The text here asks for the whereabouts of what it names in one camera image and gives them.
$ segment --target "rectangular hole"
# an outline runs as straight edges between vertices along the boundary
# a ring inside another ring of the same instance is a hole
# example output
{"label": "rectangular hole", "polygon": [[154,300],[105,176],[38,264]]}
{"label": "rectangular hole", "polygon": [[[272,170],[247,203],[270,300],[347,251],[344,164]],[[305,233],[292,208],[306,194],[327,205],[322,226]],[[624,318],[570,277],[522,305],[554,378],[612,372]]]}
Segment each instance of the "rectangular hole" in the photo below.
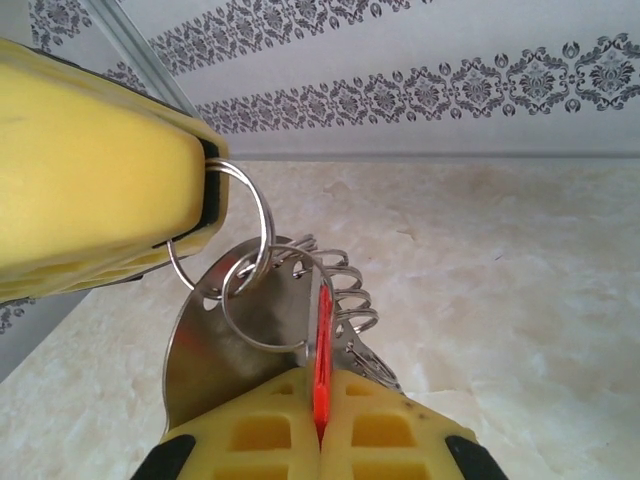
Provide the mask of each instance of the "rectangular hole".
{"label": "rectangular hole", "polygon": [[411,426],[404,417],[388,414],[360,415],[353,422],[354,447],[414,447]]}
{"label": "rectangular hole", "polygon": [[429,480],[421,463],[367,462],[353,465],[353,480]]}
{"label": "rectangular hole", "polygon": [[355,383],[351,383],[347,385],[347,396],[348,397],[369,397],[373,395],[371,390],[362,385],[358,385]]}
{"label": "rectangular hole", "polygon": [[291,448],[291,426],[287,418],[279,415],[264,415],[246,417],[238,421],[231,437],[231,451],[246,452],[276,448]]}
{"label": "rectangular hole", "polygon": [[276,388],[271,395],[293,395],[293,385],[285,383]]}
{"label": "rectangular hole", "polygon": [[228,467],[215,473],[214,480],[287,480],[287,465],[263,465],[259,467]]}

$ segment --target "marble floor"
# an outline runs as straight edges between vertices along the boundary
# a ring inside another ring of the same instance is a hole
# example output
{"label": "marble floor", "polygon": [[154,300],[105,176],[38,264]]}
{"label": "marble floor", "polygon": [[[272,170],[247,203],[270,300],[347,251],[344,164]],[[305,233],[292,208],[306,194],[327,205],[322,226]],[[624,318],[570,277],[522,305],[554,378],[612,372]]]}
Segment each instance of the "marble floor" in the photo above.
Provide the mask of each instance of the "marble floor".
{"label": "marble floor", "polygon": [[[640,168],[243,164],[278,232],[349,252],[408,394],[519,480],[637,478]],[[258,233],[233,185],[195,276]],[[0,477],[122,479],[164,427],[187,296],[169,268],[95,290],[0,384]]]}

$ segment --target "damask pattern border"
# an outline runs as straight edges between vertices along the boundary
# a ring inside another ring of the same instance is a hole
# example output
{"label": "damask pattern border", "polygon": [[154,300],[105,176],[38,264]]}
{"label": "damask pattern border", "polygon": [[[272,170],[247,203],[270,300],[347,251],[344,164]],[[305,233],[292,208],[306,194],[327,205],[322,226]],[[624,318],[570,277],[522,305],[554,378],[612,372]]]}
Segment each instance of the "damask pattern border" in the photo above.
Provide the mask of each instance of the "damask pattern border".
{"label": "damask pattern border", "polygon": [[502,113],[548,115],[621,110],[640,95],[640,45],[627,33],[600,37],[583,47],[566,43],[553,56],[546,47],[524,50],[512,61],[464,59],[351,81],[305,85],[289,90],[214,101],[196,108],[222,134],[269,130],[491,117]]}
{"label": "damask pattern border", "polygon": [[31,298],[23,298],[0,305],[0,335],[4,335],[5,332],[13,326],[13,322],[16,321],[15,319],[24,315],[25,307],[34,305],[35,303],[36,301]]}
{"label": "damask pattern border", "polygon": [[93,25],[79,0],[34,0],[29,2],[29,18],[33,44],[47,53],[65,37],[73,38]]}
{"label": "damask pattern border", "polygon": [[232,0],[155,38],[151,48],[172,75],[322,35],[433,0]]}

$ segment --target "marble surface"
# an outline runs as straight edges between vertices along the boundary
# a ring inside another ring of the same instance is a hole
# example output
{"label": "marble surface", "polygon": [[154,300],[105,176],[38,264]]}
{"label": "marble surface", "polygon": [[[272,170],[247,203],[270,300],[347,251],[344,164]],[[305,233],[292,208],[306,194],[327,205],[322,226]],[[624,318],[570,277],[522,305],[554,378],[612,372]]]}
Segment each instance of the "marble surface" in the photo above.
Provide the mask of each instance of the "marble surface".
{"label": "marble surface", "polygon": [[[409,394],[511,479],[635,479],[640,168],[244,164],[278,232],[347,250]],[[193,275],[255,236],[246,191]],[[172,270],[97,290],[0,384],[0,478],[124,479],[164,428]]]}

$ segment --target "patterned wallpaper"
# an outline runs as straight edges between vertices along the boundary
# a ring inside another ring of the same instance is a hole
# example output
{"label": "patterned wallpaper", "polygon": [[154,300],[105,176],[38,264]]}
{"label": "patterned wallpaper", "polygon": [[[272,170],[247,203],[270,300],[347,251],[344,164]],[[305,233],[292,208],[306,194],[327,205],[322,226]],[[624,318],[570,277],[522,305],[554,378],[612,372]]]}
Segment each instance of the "patterned wallpaper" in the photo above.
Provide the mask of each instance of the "patterned wallpaper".
{"label": "patterned wallpaper", "polygon": [[562,109],[621,110],[640,95],[640,45],[628,34],[600,37],[582,55],[577,42],[558,53],[524,50],[513,61],[497,53],[437,67],[418,66],[390,75],[300,85],[251,97],[198,105],[203,118],[225,134],[378,122],[416,122],[548,115]]}
{"label": "patterned wallpaper", "polygon": [[[422,0],[431,3],[433,0]],[[408,0],[241,0],[225,3],[149,43],[174,75],[411,8]]]}
{"label": "patterned wallpaper", "polygon": [[640,155],[634,0],[122,7],[235,154]]}
{"label": "patterned wallpaper", "polygon": [[80,0],[32,0],[29,12],[36,48],[147,93]]}

